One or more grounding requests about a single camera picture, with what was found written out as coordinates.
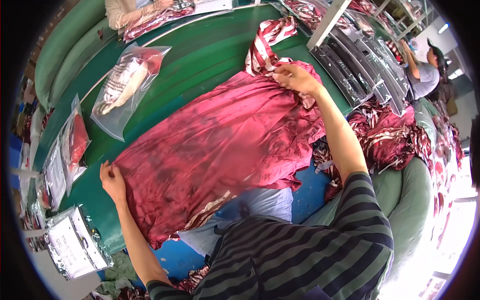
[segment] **gray shirt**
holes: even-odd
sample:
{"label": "gray shirt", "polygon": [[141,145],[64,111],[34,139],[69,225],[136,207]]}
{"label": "gray shirt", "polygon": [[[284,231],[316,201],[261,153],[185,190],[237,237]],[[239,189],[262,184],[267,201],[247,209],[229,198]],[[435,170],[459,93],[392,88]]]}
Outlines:
{"label": "gray shirt", "polygon": [[437,68],[429,63],[419,62],[417,68],[419,69],[420,79],[415,78],[407,67],[407,76],[410,80],[415,100],[431,93],[440,81],[440,73]]}

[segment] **striped fabric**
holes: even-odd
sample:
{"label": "striped fabric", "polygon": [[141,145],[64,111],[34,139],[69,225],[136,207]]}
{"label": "striped fabric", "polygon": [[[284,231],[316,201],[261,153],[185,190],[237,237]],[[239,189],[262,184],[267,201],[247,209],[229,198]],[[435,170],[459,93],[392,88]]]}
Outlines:
{"label": "striped fabric", "polygon": [[370,176],[351,174],[331,226],[251,216],[225,233],[210,272],[192,294],[147,283],[153,300],[372,299],[393,259],[390,224]]}
{"label": "striped fabric", "polygon": [[291,62],[290,58],[279,59],[270,46],[296,34],[297,23],[292,16],[261,22],[255,39],[248,49],[245,71],[252,76],[271,76],[273,71],[281,65],[279,62]]}

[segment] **red and white striped fabric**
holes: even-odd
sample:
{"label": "red and white striped fabric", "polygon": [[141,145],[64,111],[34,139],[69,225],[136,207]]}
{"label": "red and white striped fabric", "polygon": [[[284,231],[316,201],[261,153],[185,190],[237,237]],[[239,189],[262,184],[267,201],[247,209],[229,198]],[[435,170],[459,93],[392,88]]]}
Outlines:
{"label": "red and white striped fabric", "polygon": [[281,62],[291,62],[292,59],[279,59],[270,46],[296,34],[297,22],[292,16],[261,22],[245,59],[245,71],[252,76],[272,76]]}

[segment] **blue floor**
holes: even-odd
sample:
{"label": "blue floor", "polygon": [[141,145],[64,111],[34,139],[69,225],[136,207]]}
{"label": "blue floor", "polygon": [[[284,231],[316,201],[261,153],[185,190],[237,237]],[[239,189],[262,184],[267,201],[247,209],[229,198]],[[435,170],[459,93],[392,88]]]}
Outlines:
{"label": "blue floor", "polygon": [[[302,186],[293,192],[292,222],[295,224],[302,223],[311,214],[323,207],[325,186],[329,182],[329,178],[324,173],[315,174],[313,163],[308,169],[297,172],[297,178],[301,180]],[[197,254],[181,240],[166,241],[162,248],[154,251],[154,253],[167,275],[178,280],[188,277],[188,271],[205,265],[204,257]],[[98,273],[103,280],[103,271]],[[134,284],[144,287],[140,280],[134,282]]]}

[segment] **red satin fabric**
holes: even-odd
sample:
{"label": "red satin fabric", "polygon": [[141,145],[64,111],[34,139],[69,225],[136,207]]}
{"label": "red satin fabric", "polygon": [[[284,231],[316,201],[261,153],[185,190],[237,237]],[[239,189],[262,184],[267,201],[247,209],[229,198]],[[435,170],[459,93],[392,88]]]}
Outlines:
{"label": "red satin fabric", "polygon": [[[292,64],[320,82],[312,65]],[[143,134],[114,164],[133,218],[158,249],[202,210],[187,229],[204,224],[228,191],[298,189],[295,172],[310,165],[310,144],[324,134],[317,106],[306,110],[271,77],[243,71]]]}

